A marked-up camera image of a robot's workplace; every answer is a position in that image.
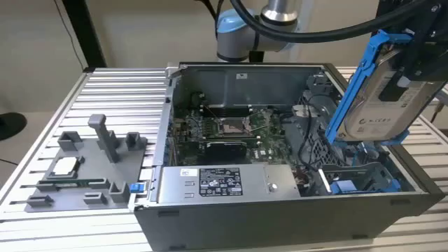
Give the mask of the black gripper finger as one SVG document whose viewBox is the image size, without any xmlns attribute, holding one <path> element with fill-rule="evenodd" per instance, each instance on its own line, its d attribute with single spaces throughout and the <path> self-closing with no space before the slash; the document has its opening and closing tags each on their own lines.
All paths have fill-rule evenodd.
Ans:
<svg viewBox="0 0 448 252">
<path fill-rule="evenodd" d="M 382 89 L 378 99 L 384 102 L 394 102 L 400 99 L 404 92 L 408 90 L 409 79 L 404 75 L 404 69 L 400 68 L 390 80 L 388 81 L 385 88 Z"/>
</svg>

